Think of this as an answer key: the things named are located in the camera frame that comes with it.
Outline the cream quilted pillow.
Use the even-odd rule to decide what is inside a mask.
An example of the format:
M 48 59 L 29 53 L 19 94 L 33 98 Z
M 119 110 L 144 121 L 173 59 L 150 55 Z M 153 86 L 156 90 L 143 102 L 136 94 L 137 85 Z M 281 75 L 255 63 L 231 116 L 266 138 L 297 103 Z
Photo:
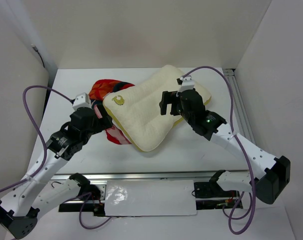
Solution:
M 102 104 L 106 112 L 139 151 L 153 151 L 183 120 L 180 115 L 161 115 L 159 106 L 164 91 L 180 88 L 177 79 L 182 75 L 180 69 L 165 65 L 138 84 L 104 97 Z

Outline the red printed pillowcase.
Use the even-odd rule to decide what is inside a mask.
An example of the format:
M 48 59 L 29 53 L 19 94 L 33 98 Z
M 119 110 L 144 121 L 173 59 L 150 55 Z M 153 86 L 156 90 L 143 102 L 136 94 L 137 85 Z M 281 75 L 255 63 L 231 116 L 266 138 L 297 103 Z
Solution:
M 91 108 L 94 110 L 96 116 L 101 119 L 105 109 L 103 106 L 103 100 L 105 96 L 110 93 L 115 93 L 130 87 L 134 84 L 119 81 L 115 79 L 100 79 L 95 82 L 89 92 L 89 98 L 91 101 Z M 111 128 L 105 130 L 107 139 L 117 145 L 130 145 L 131 142 L 125 137 L 123 132 L 113 124 Z

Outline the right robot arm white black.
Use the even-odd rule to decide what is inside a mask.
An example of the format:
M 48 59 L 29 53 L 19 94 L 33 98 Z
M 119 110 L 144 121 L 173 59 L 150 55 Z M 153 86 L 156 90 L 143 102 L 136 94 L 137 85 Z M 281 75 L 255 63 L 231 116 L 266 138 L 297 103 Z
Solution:
M 167 113 L 168 105 L 171 105 L 170 114 L 182 116 L 196 134 L 246 161 L 248 173 L 219 170 L 214 174 L 209 185 L 213 195 L 221 196 L 233 190 L 251 193 L 268 205 L 276 201 L 290 182 L 291 162 L 287 157 L 276 157 L 234 131 L 223 117 L 205 108 L 195 89 L 163 91 L 159 103 L 161 115 Z

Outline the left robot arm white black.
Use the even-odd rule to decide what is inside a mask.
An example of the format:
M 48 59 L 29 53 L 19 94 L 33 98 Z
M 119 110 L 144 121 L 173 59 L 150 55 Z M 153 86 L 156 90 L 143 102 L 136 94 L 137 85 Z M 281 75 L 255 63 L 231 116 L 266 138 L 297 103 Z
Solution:
M 25 182 L 12 187 L 0 199 L 0 224 L 16 239 L 26 237 L 38 220 L 70 199 L 99 200 L 101 190 L 82 174 L 70 175 L 61 185 L 42 193 L 52 177 L 86 145 L 92 135 L 112 127 L 105 112 L 81 107 L 70 115 L 70 121 L 53 133 L 46 150 L 25 174 Z

